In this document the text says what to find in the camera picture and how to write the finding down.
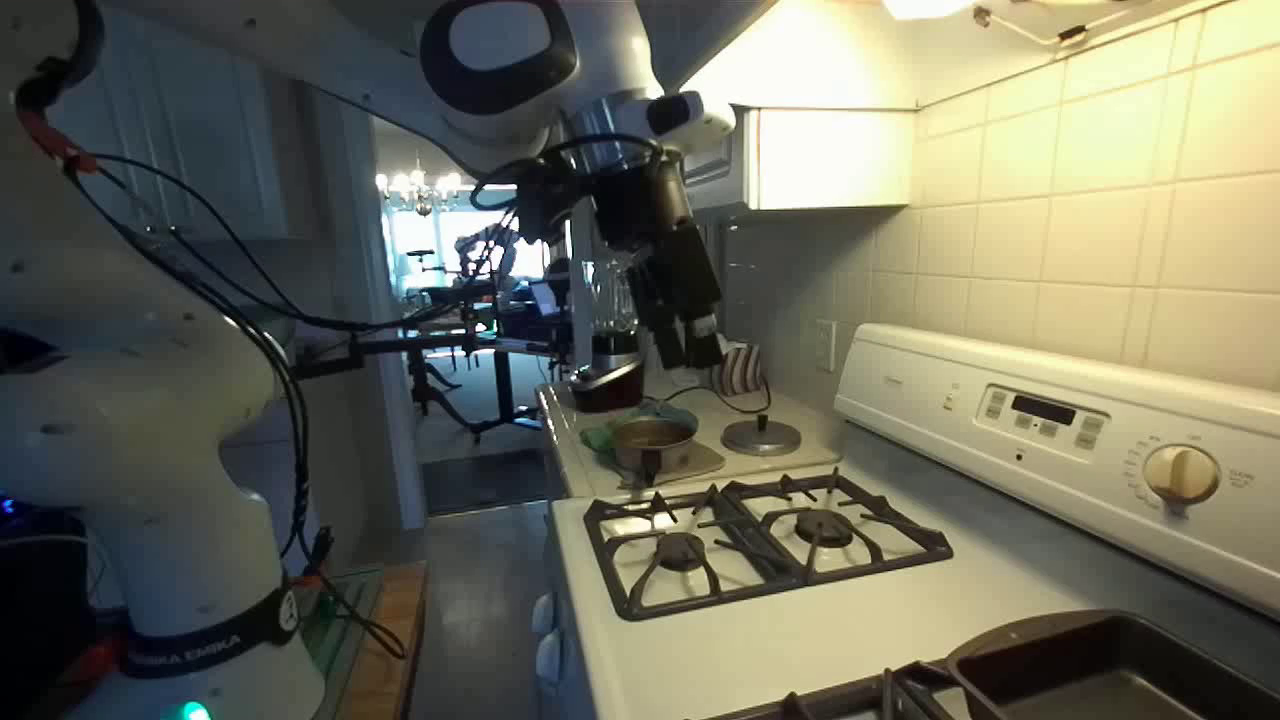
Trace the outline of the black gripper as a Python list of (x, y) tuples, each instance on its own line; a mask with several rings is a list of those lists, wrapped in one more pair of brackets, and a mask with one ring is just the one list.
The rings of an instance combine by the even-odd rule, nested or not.
[(600, 242), (628, 251), (622, 285), (667, 368), (710, 368), (721, 351), (721, 279), (685, 197), (685, 160), (644, 135), (591, 132), (513, 165), (517, 215), (546, 242), (591, 205)]

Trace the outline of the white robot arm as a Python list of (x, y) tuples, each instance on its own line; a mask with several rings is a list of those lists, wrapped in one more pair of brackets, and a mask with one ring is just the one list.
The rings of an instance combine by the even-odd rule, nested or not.
[[(587, 202), (663, 359), (721, 359), (679, 156), (731, 112), (657, 79), (635, 0), (118, 5), (506, 182), (531, 234)], [(0, 334), (28, 347), (0, 380), (2, 491), (80, 511), (124, 597), (124, 660), (71, 720), (312, 720), (322, 678), (267, 505), (219, 461), (281, 397), (277, 344), (80, 197), (92, 156), (49, 110), (101, 45), (94, 0), (0, 5)]]

